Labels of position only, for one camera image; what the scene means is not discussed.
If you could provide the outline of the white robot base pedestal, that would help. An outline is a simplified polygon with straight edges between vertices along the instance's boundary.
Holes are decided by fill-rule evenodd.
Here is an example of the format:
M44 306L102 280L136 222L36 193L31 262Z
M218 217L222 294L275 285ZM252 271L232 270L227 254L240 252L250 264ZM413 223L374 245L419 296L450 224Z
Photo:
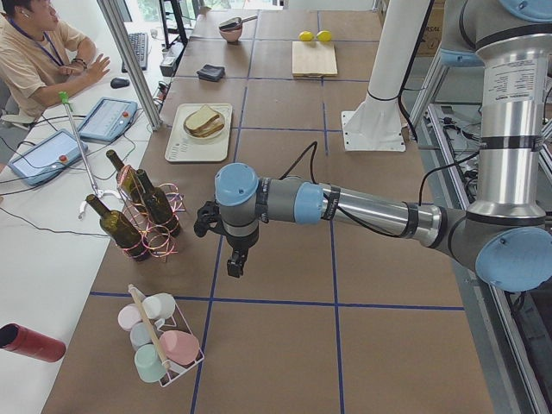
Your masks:
M345 150L405 151L400 95L432 5L430 0L389 2L366 98L356 110L342 112Z

